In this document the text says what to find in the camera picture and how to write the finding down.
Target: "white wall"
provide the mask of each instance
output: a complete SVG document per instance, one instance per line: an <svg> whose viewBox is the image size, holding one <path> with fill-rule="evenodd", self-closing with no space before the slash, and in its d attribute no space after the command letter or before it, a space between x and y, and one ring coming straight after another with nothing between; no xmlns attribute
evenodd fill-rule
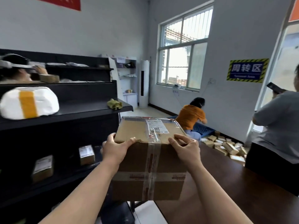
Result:
<svg viewBox="0 0 299 224"><path fill-rule="evenodd" d="M81 9L40 0L0 0L0 48L144 57L147 0L81 0Z"/></svg>
<svg viewBox="0 0 299 224"><path fill-rule="evenodd" d="M245 141L261 84L226 81L230 60L270 58L291 0L215 0L200 93L156 85L158 24L209 0L152 0L150 103L178 113L197 96L206 99L208 126ZM209 85L209 78L216 84Z"/></svg>

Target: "white wrapped package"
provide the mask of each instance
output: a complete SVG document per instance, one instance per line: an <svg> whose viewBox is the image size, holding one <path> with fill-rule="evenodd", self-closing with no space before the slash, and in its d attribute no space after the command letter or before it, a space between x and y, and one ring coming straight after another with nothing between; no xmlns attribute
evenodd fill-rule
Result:
<svg viewBox="0 0 299 224"><path fill-rule="evenodd" d="M57 96L48 87L17 87L0 101L0 113L6 119L29 119L59 111Z"/></svg>

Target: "dark wooden table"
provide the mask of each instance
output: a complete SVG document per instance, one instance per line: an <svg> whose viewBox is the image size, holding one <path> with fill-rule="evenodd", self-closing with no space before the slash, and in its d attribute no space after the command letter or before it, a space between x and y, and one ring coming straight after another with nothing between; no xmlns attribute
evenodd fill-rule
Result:
<svg viewBox="0 0 299 224"><path fill-rule="evenodd" d="M299 223L298 197L217 150L203 144L200 148L205 168L254 224ZM169 224L208 223L189 173L178 201L156 201L156 204Z"/></svg>

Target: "smartphone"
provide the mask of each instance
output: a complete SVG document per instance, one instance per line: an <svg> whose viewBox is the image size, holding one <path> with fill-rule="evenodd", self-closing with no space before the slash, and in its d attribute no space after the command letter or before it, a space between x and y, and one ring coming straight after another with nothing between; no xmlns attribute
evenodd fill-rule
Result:
<svg viewBox="0 0 299 224"><path fill-rule="evenodd" d="M281 94L286 91L285 89L282 89L279 86L275 85L273 82L269 83L267 87L273 90L276 94Z"/></svg>

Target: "yellow and black striped border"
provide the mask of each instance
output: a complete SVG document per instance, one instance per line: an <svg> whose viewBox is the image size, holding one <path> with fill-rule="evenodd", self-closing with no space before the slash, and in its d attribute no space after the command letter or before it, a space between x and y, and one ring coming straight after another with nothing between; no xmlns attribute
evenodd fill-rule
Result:
<svg viewBox="0 0 299 224"><path fill-rule="evenodd" d="M258 79L258 80L251 80L251 79L230 79L230 72L231 72L231 68L233 66L233 63L247 63L247 62L264 62L264 66L263 66L263 70L262 70L260 79ZM269 58L265 58L265 59L251 59L251 60L233 60L233 61L230 61L226 80L227 81L238 81L238 82L258 82L258 83L262 83L264 81L268 65L269 65Z"/></svg>

